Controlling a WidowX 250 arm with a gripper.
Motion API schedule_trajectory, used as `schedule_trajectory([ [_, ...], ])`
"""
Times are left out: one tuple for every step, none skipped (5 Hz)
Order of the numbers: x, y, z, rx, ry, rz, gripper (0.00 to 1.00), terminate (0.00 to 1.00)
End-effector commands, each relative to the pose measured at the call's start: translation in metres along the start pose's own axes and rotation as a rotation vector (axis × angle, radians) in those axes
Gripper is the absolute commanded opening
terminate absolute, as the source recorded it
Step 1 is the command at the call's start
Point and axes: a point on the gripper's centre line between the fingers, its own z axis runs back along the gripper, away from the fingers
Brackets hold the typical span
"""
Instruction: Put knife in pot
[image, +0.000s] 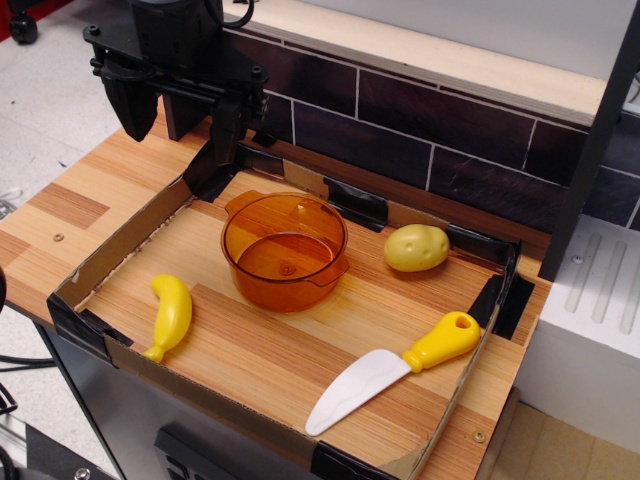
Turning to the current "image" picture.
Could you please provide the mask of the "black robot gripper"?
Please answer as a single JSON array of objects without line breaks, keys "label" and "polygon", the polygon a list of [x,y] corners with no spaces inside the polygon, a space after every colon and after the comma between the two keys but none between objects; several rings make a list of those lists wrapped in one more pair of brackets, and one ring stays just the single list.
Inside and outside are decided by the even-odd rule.
[{"label": "black robot gripper", "polygon": [[132,139],[141,142],[154,125],[158,95],[178,95],[213,110],[215,163],[234,162],[248,123],[267,109],[266,68],[227,36],[251,20],[255,4],[246,6],[243,16],[227,21],[220,1],[128,1],[114,20],[84,28],[93,72]]}]

